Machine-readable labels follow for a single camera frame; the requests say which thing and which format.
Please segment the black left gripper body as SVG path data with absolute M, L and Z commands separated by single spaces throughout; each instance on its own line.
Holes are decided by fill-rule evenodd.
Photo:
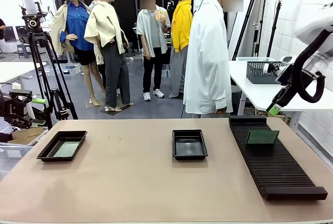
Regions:
M 23 101 L 23 97 L 12 98 L 1 95 L 1 117 L 7 122 L 7 118 L 27 119 L 27 114 L 24 112 L 28 103 Z

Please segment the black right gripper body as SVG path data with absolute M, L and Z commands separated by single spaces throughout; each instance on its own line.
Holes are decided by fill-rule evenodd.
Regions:
M 304 72 L 302 69 L 299 69 L 297 73 L 297 81 L 293 82 L 294 72 L 293 72 L 293 64 L 285 65 L 280 67 L 276 72 L 276 82 L 281 84 L 282 86 L 287 85 L 300 85 L 300 81 L 302 81 L 304 86 L 309 86 L 312 83 L 312 76 L 308 73 Z

